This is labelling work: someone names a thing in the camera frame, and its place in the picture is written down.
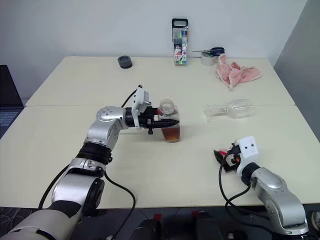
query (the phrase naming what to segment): red object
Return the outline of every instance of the red object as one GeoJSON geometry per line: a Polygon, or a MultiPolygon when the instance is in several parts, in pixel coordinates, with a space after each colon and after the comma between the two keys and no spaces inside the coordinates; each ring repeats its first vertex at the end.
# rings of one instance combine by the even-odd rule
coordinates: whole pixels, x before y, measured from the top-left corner
{"type": "Polygon", "coordinates": [[[222,150],[219,150],[219,153],[221,153],[223,156],[227,154],[225,151],[222,150]]]}
{"type": "Polygon", "coordinates": [[[195,218],[199,214],[199,211],[192,211],[191,217],[195,218]]]}
{"type": "Polygon", "coordinates": [[[155,219],[155,220],[157,220],[157,221],[161,221],[161,219],[162,219],[162,214],[158,214],[158,213],[156,213],[156,214],[154,214],[153,215],[153,219],[155,219]]]}

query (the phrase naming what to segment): laptop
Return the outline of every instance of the laptop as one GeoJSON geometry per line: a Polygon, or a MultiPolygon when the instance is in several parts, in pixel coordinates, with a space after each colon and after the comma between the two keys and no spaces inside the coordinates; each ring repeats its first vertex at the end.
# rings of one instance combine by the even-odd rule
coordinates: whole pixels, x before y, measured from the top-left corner
{"type": "Polygon", "coordinates": [[[0,138],[24,109],[7,65],[0,65],[0,138]]]}

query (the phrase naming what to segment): black round object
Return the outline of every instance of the black round object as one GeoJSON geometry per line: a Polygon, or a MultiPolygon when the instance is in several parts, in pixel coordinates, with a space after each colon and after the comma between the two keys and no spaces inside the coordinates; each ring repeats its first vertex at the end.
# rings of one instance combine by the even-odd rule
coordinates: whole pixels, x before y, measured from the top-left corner
{"type": "Polygon", "coordinates": [[[95,181],[92,183],[84,202],[82,211],[84,212],[85,215],[90,216],[91,213],[93,213],[93,211],[96,210],[96,208],[100,204],[104,187],[105,187],[105,182],[102,179],[97,177],[95,181]]]}
{"type": "Polygon", "coordinates": [[[129,56],[120,56],[118,57],[118,63],[121,68],[128,69],[132,67],[132,62],[129,56]]]}

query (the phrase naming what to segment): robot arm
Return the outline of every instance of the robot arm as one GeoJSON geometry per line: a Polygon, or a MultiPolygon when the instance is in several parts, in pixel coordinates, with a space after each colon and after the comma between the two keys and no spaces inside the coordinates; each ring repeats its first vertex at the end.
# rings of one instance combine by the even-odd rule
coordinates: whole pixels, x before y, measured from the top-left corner
{"type": "Polygon", "coordinates": [[[165,128],[179,121],[154,120],[157,108],[152,108],[149,93],[138,87],[132,108],[106,106],[96,114],[83,146],[56,184],[52,204],[24,219],[1,240],[66,240],[83,215],[90,216],[98,207],[106,165],[120,130],[129,127],[165,128]]]}
{"type": "MultiPolygon", "coordinates": [[[[214,151],[219,163],[222,158],[214,151]]],[[[237,140],[227,151],[224,169],[236,171],[263,202],[277,239],[306,239],[308,224],[305,209],[278,175],[257,165],[258,148],[253,136],[237,140]]]]}

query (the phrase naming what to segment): tape roll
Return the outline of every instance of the tape roll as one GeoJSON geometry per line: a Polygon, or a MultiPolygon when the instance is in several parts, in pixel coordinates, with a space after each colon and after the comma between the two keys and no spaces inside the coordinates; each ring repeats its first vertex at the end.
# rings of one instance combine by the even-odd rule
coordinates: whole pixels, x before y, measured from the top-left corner
{"type": "Polygon", "coordinates": [[[121,68],[128,69],[132,67],[132,62],[129,56],[120,56],[118,57],[118,63],[121,68]]]}
{"type": "Polygon", "coordinates": [[[204,52],[201,53],[201,63],[205,66],[212,66],[217,62],[217,60],[218,57],[216,56],[212,56],[204,52]]]}

